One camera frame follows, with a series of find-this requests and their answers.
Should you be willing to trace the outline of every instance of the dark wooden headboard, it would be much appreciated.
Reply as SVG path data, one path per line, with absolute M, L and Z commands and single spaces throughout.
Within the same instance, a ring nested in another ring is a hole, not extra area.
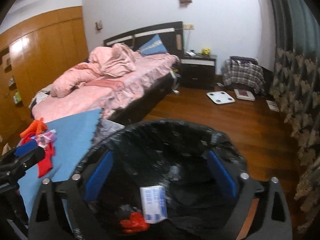
M 182 22 L 162 23 L 122 33 L 104 40 L 103 46 L 111 47 L 117 42 L 122 42 L 129 47 L 133 46 L 133 50 L 137 50 L 151 40 L 155 34 L 159 34 L 163 45 L 170 54 L 177 55 L 179 58 L 183 57 Z

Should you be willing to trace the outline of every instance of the gray cloth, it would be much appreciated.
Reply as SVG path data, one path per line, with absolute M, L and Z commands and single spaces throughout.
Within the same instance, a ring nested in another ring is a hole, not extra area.
M 239 60 L 227 60 L 221 72 L 225 86 L 239 83 L 252 87 L 256 94 L 264 93 L 263 70 L 259 65 L 251 62 L 241 63 Z
M 114 132 L 119 131 L 123 128 L 124 125 L 122 124 L 101 118 L 94 133 L 94 137 L 92 139 L 92 146 L 96 146 L 104 138 L 110 136 Z

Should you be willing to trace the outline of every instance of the metal screw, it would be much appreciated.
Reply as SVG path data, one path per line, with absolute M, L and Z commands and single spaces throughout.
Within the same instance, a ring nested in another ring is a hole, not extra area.
M 278 183 L 278 182 L 279 182 L 279 179 L 276 178 L 276 177 L 272 177 L 272 178 L 271 178 L 271 181 L 272 181 L 273 183 Z
M 73 179 L 73 180 L 79 180 L 80 178 L 81 178 L 81 175 L 78 174 L 78 173 L 72 175 L 72 179 Z
M 249 179 L 249 174 L 243 172 L 243 173 L 240 174 L 240 177 L 241 177 L 242 179 Z
M 47 185 L 47 184 L 49 184 L 49 182 L 50 182 L 50 179 L 49 179 L 49 178 L 46 178 L 46 179 L 44 179 L 44 180 L 42 181 L 42 184 Z

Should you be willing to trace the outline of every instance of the curtain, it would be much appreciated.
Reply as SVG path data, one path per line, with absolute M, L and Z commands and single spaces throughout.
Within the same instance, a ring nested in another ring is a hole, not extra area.
M 300 177 L 295 199 L 305 197 L 301 210 L 307 223 L 320 210 L 320 26 L 304 0 L 272 0 L 276 23 L 276 64 L 270 94 L 291 136 L 298 140 L 298 157 L 307 171 Z

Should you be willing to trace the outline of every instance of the orange cloth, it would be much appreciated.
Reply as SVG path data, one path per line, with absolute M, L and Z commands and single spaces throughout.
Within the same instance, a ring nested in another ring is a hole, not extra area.
M 36 135 L 39 135 L 46 131 L 47 128 L 47 125 L 43 123 L 43 118 L 40 118 L 40 120 L 34 120 L 29 127 L 20 134 L 20 137 L 25 138 L 31 132 L 35 132 Z

